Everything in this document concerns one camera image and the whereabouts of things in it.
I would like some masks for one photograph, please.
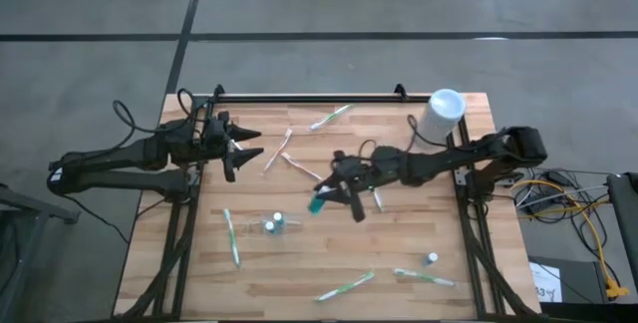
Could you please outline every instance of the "white label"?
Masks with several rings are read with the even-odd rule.
[[[536,286],[538,301],[562,302],[560,269],[536,263],[529,263],[529,268]]]

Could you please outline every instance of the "teal object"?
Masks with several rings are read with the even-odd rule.
[[[325,199],[317,198],[316,196],[312,197],[310,200],[310,204],[308,205],[308,210],[312,215],[317,215],[321,212],[321,208],[323,208],[324,203],[326,203]]]

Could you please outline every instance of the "robotic arm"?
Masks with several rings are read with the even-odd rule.
[[[49,164],[49,190],[55,194],[80,192],[91,187],[151,189],[168,200],[182,201],[189,196],[190,177],[186,169],[193,162],[223,160],[224,176],[234,182],[234,169],[250,161],[263,149],[234,150],[231,140],[250,140],[260,132],[242,129],[230,122],[228,112],[203,120],[199,138],[195,138],[195,120],[175,120],[163,124],[149,138],[124,148],[89,153],[67,153]],[[170,161],[180,169],[161,173],[117,171],[136,167],[159,170]]]
[[[315,197],[349,204],[355,221],[365,218],[358,192],[394,181],[420,186],[439,173],[475,162],[491,160],[466,179],[473,183],[473,198],[490,195],[494,183],[519,167],[534,167],[547,159],[538,130],[528,127],[505,129],[469,145],[431,155],[411,154],[393,147],[377,147],[369,158],[334,153],[333,173],[314,189]]]

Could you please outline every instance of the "wooden tabletop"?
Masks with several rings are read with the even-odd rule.
[[[486,94],[466,94],[467,122],[472,139],[493,132]],[[313,123],[340,105],[232,104],[230,111],[243,128],[262,132],[243,142],[264,148],[259,157],[224,180],[221,163],[205,167],[182,306],[184,319],[465,319],[476,318],[451,175],[441,173],[421,187],[393,183],[379,188],[385,205],[380,213],[372,194],[361,193],[367,218],[355,223],[348,206],[328,202],[312,216],[307,209],[317,182],[283,158],[266,174],[266,162],[276,152],[288,128],[293,135],[285,151],[322,177],[330,174],[335,150],[356,154],[360,144],[404,149],[411,136],[406,115],[417,118],[425,104],[357,104],[323,129]],[[163,122],[184,117],[175,96],[164,103]],[[369,154],[372,145],[364,148]],[[145,192],[140,209],[159,200]],[[230,253],[222,210],[228,208],[237,234],[241,268]],[[287,214],[289,230],[263,234],[259,221],[274,211]],[[170,206],[162,203],[138,219],[128,254],[115,313],[126,311],[147,288],[160,267]],[[511,287],[539,311],[516,212],[507,199],[489,204],[487,217],[496,264]],[[439,261],[424,268],[422,260],[436,252]],[[457,282],[441,286],[393,275],[407,268]],[[375,278],[325,302],[313,299],[372,270]],[[490,305],[488,283],[481,273]],[[172,301],[174,279],[166,293]]]

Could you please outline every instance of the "gray floor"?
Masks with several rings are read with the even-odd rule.
[[[193,32],[638,30],[636,0],[200,0]],[[0,0],[0,34],[177,33],[188,0]],[[117,142],[122,99],[136,120],[160,113],[176,43],[0,43],[0,181],[69,206],[45,187],[61,154]],[[488,92],[499,127],[541,130],[548,166],[636,170],[634,40],[191,43],[179,87],[233,93],[388,92],[441,87]],[[583,176],[598,184],[603,176]],[[138,192],[78,198],[130,231]],[[609,207],[605,257],[635,287]],[[529,254],[590,261],[569,224],[522,223]],[[126,254],[83,215],[52,222],[30,276],[22,317],[108,317]]]

